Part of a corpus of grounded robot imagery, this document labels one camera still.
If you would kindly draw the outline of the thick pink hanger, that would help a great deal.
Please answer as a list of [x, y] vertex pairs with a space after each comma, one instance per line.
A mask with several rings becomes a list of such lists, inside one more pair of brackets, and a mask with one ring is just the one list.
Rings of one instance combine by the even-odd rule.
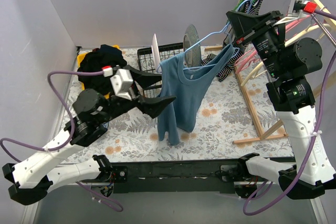
[[[295, 26], [297, 26], [300, 22], [307, 19], [307, 17], [300, 18], [297, 20], [294, 20], [286, 25], [286, 32], [293, 29]], [[236, 62], [235, 62], [235, 73], [240, 73], [242, 70], [246, 69], [250, 66], [250, 64], [253, 62], [257, 62], [258, 59], [256, 58], [257, 51], [256, 49], [251, 49], [244, 53]]]

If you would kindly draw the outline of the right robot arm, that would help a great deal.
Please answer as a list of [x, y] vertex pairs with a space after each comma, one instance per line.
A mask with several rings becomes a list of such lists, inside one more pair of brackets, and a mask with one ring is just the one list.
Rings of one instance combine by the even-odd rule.
[[322, 48], [309, 37], [285, 40], [286, 26], [279, 11], [251, 15], [227, 12], [240, 45], [252, 43], [272, 82], [268, 96], [288, 134], [296, 164], [287, 165], [247, 154], [238, 161], [238, 176], [254, 176], [278, 183], [291, 199], [313, 199], [335, 189], [335, 169], [330, 164], [317, 130], [315, 99], [306, 75], [322, 68]]

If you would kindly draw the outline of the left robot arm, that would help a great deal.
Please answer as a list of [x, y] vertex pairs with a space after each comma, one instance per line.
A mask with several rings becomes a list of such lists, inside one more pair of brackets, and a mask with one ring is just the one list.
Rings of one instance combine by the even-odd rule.
[[14, 159], [2, 168], [11, 182], [12, 200], [27, 206], [34, 204], [61, 186], [81, 184], [84, 180], [117, 183], [127, 179], [127, 168], [114, 168], [104, 155], [72, 165], [64, 164], [71, 155], [90, 146], [107, 131], [105, 124], [137, 108], [151, 118], [158, 117], [171, 104], [174, 96], [146, 98], [138, 87], [148, 87], [161, 80], [159, 74], [138, 71], [131, 66], [105, 66], [97, 72], [79, 72], [78, 76], [101, 76], [113, 92], [106, 98], [94, 89], [84, 89], [71, 108], [66, 126], [45, 146], [34, 147], [34, 154], [24, 160]]

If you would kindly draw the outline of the teal tank top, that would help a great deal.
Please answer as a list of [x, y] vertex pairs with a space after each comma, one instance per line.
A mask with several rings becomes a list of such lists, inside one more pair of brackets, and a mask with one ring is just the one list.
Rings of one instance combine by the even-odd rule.
[[175, 96], [175, 100], [157, 118], [159, 141], [167, 135], [169, 143], [177, 145], [180, 142], [178, 129], [187, 133], [194, 130], [196, 115], [208, 88], [235, 52], [236, 49], [228, 45], [198, 69], [184, 67], [184, 52], [160, 63], [162, 87], [159, 97]]

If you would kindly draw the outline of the blue wire hanger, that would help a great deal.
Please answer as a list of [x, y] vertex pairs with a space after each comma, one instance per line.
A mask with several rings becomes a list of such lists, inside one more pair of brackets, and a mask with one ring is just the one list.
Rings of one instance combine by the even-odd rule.
[[[236, 11], [239, 11], [239, 9], [245, 4], [245, 3], [250, 3], [249, 4], [249, 8], [248, 11], [250, 10], [252, 4], [253, 4], [253, 0], [244, 0], [238, 8], [236, 8]], [[205, 41], [208, 37], [212, 36], [212, 35], [217, 35], [217, 34], [221, 34], [221, 33], [226, 33], [226, 30], [228, 28], [228, 26], [230, 25], [230, 22], [227, 21], [226, 25], [220, 30], [220, 31], [214, 31], [212, 33], [209, 33], [208, 35], [206, 35], [204, 38], [202, 38], [201, 40], [199, 40], [198, 42], [196, 42], [195, 44], [191, 45], [190, 47], [188, 47], [186, 49], [185, 52], [190, 51], [191, 49], [193, 49], [196, 45], [199, 45], [201, 42]]]

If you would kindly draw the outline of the striped tank top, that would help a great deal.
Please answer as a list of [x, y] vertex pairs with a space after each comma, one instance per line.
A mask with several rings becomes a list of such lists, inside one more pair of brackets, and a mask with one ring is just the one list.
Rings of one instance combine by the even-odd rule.
[[[242, 13], [248, 13], [248, 14], [252, 14], [252, 15], [259, 15], [259, 10], [261, 8], [261, 4], [262, 4], [263, 0], [253, 0], [253, 4], [250, 8], [250, 10], [248, 11], [249, 8], [249, 4], [250, 3], [245, 3], [238, 12], [242, 12]], [[234, 47], [238, 47], [239, 51], [238, 53], [231, 57], [230, 60], [222, 67], [222, 69], [219, 71], [219, 73], [217, 74], [218, 80], [219, 82], [224, 81], [229, 74], [234, 70], [234, 64], [235, 62], [245, 53], [246, 50], [246, 45], [237, 45], [235, 42], [233, 43]]]

